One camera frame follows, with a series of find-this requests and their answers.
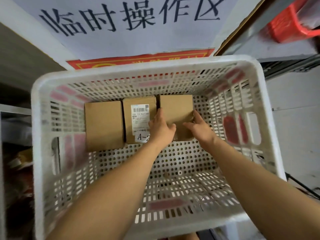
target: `hand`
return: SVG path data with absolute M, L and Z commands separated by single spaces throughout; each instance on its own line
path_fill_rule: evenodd
M 176 132 L 176 125 L 167 126 L 163 109 L 158 109 L 158 112 L 153 120 L 149 121 L 150 139 L 149 143 L 154 143 L 160 150 L 167 147 L 174 138 Z
M 209 125 L 203 120 L 201 115 L 194 110 L 193 111 L 194 122 L 185 122 L 183 125 L 191 130 L 193 136 L 199 141 L 200 146 L 207 152 L 213 146 L 214 139 L 218 136 L 212 131 Z

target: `barcode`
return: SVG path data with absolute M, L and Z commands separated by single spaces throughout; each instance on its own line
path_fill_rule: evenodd
M 148 108 L 133 108 L 133 112 L 148 112 Z

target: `right hand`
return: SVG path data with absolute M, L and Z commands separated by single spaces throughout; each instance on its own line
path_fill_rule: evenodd
M 193 111 L 194 122 L 185 122 L 183 125 L 191 130 L 193 136 L 199 141 L 200 146 L 207 152 L 213 147 L 213 142 L 218 136 L 212 131 L 201 115 Z

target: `white sign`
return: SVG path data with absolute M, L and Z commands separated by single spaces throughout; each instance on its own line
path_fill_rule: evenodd
M 80 60 L 210 48 L 237 1 L 14 0 Z
M 139 131 L 147 131 L 149 129 L 149 121 L 149 104 L 131 105 L 132 135 Z
M 134 135 L 134 141 L 135 142 L 141 142 L 146 143 L 150 138 L 150 132 L 149 131 L 138 131 Z

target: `white plastic basket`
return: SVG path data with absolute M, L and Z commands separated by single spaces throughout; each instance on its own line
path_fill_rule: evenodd
M 239 143 L 232 145 L 285 179 L 263 71 L 249 56 L 49 73 L 32 88 L 37 239 L 49 234 L 89 184 L 141 146 L 86 153 L 84 103 L 156 94 L 192 94 L 194 108 L 226 141 L 223 121 L 234 118 Z M 255 145 L 259 137 L 261 143 Z M 157 239 L 247 219 L 215 167 L 214 159 L 195 139 L 171 143 L 154 162 L 143 201 L 126 238 Z

